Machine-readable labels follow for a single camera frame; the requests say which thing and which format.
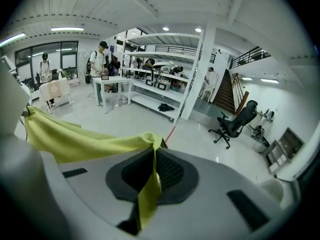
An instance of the office chair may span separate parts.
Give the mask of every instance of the office chair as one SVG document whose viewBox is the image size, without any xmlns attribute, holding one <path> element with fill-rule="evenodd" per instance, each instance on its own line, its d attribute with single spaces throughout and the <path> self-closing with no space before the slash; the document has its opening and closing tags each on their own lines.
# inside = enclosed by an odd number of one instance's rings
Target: office chair
<svg viewBox="0 0 320 240">
<path fill-rule="evenodd" d="M 217 143 L 221 138 L 223 138 L 228 145 L 226 147 L 226 149 L 228 150 L 230 148 L 230 144 L 229 144 L 230 138 L 237 138 L 241 134 L 244 126 L 249 122 L 251 122 L 257 116 L 257 112 L 256 112 L 257 105 L 258 103 L 256 101 L 249 100 L 246 104 L 246 107 L 244 107 L 241 110 L 240 114 L 233 121 L 226 120 L 228 116 L 226 116 L 223 112 L 221 112 L 223 117 L 217 118 L 217 120 L 220 123 L 220 129 L 218 130 L 209 129 L 209 133 L 212 131 L 220 135 L 220 137 L 214 140 L 213 142 Z"/>
</svg>

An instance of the fluorescent light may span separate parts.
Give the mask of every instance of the fluorescent light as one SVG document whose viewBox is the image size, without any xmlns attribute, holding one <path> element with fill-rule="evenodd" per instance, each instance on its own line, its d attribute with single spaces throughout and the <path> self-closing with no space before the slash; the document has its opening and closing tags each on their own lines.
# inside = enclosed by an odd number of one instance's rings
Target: fluorescent light
<svg viewBox="0 0 320 240">
<path fill-rule="evenodd" d="M 41 55 L 41 54 L 44 54 L 45 52 L 43 51 L 43 52 L 39 52 L 39 53 L 36 53 L 36 54 L 32 54 L 32 57 L 34 57 L 34 56 L 38 56 L 38 55 Z"/>
<path fill-rule="evenodd" d="M 60 51 L 71 51 L 72 50 L 72 48 L 65 48 L 65 49 L 59 49 L 59 50 L 56 50 L 57 52 L 60 52 Z"/>
<path fill-rule="evenodd" d="M 25 36 L 26 36 L 25 33 L 21 33 L 21 34 L 15 35 L 15 36 L 13 36 L 13 37 L 10 37 L 10 38 L 8 38 L 7 40 L 4 40 L 4 41 L 0 42 L 0 47 L 2 47 L 2 46 L 4 46 L 4 45 L 12 42 L 13 40 L 16 40 L 16 39 L 18 39 L 18 38 L 23 38 L 23 37 L 25 37 Z"/>
<path fill-rule="evenodd" d="M 83 27 L 52 27 L 51 31 L 83 31 Z"/>
<path fill-rule="evenodd" d="M 261 78 L 261 81 L 262 81 L 262 82 L 279 84 L 279 81 L 278 81 L 278 80 L 274 80 L 274 79 L 263 79 L 263 78 Z"/>
</svg>

